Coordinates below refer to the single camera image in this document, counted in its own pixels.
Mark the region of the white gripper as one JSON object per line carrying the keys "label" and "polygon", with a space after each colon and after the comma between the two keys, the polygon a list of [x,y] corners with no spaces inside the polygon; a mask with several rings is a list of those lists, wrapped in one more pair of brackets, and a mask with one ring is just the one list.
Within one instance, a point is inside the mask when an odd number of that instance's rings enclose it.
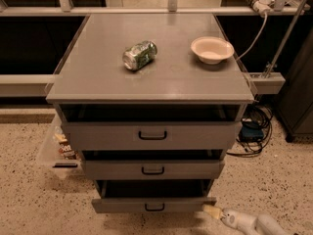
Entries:
{"label": "white gripper", "polygon": [[212,205],[203,205],[202,210],[215,219],[220,219],[228,227],[243,232],[245,235],[258,235],[256,217],[233,209],[223,209]]}

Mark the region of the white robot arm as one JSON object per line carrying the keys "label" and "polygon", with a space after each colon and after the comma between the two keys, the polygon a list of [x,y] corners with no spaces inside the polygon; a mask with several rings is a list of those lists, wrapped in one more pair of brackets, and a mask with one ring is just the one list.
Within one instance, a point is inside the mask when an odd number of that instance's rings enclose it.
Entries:
{"label": "white robot arm", "polygon": [[252,215],[234,209],[221,209],[204,204],[202,210],[219,219],[224,225],[241,231],[245,235],[289,235],[270,215]]}

